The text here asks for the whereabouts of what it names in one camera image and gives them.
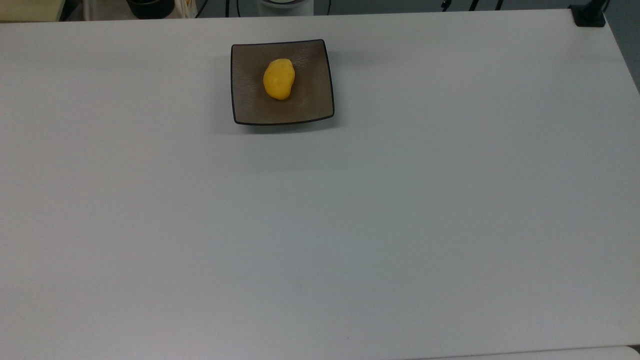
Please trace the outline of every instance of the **black object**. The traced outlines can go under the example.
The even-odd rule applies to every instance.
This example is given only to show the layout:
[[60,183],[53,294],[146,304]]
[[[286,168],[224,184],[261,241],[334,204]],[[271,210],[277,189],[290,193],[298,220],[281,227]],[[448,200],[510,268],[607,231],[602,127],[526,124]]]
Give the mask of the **black object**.
[[440,7],[442,8],[442,12],[447,11],[447,9],[451,6],[451,0],[444,0],[442,1],[442,5],[440,5]]
[[173,11],[173,0],[127,0],[138,19],[163,19]]
[[[209,2],[209,0],[204,0],[204,3],[202,4],[202,6],[200,7],[200,10],[198,10],[198,13],[196,14],[196,19],[200,17],[200,14],[202,13],[202,10],[204,10],[204,7],[207,6],[207,3]],[[229,0],[227,0],[227,7],[226,7],[226,14],[227,17],[229,17]]]
[[607,21],[602,6],[607,0],[591,0],[587,5],[569,5],[573,21],[582,28],[602,28]]

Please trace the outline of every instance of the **plate rim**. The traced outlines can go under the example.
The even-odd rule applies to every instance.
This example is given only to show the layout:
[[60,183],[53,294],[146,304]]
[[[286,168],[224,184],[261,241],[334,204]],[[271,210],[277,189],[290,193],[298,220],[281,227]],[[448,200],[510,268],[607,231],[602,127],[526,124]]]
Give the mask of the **plate rim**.
[[[236,117],[236,100],[234,98],[234,47],[235,46],[253,46],[253,45],[279,45],[279,44],[295,44],[300,42],[322,42],[322,46],[324,49],[324,59],[326,60],[326,68],[329,73],[329,88],[331,92],[331,115],[327,115],[325,117],[319,117],[317,119],[311,120],[302,120],[296,122],[272,122],[272,123],[256,123],[256,122],[241,122],[238,121]],[[282,126],[282,125],[295,125],[295,124],[306,124],[309,122],[320,121],[324,119],[328,119],[335,115],[335,99],[333,98],[333,78],[331,76],[331,65],[329,64],[329,53],[326,50],[326,43],[324,39],[312,39],[312,40],[297,40],[297,41],[281,41],[281,42],[262,42],[262,43],[254,43],[254,44],[233,44],[231,45],[231,64],[230,64],[230,80],[231,80],[231,110],[234,115],[234,122],[239,125],[251,125],[251,126]]]

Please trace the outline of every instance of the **brown plate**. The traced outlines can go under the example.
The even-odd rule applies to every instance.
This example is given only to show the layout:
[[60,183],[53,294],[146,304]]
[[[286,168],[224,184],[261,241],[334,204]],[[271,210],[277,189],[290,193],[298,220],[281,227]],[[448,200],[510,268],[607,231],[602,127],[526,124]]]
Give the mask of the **brown plate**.
[[[270,97],[262,76],[275,59],[293,63],[296,79],[286,100]],[[243,125],[299,124],[333,116],[333,85],[324,40],[231,47],[231,102]]]

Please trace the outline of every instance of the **yellow potato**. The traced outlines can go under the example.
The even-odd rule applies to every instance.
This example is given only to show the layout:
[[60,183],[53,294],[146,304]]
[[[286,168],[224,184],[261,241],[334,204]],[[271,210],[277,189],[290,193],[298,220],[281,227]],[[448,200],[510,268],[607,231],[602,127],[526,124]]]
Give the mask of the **yellow potato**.
[[291,87],[296,77],[296,71],[289,59],[273,60],[264,71],[262,83],[269,96],[284,100],[291,95]]

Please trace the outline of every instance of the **black mug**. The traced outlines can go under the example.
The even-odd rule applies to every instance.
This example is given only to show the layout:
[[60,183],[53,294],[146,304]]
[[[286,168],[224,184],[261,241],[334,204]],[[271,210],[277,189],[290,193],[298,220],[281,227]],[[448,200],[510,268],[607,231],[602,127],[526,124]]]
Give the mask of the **black mug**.
[[127,0],[138,19],[162,19],[173,11],[173,0]]

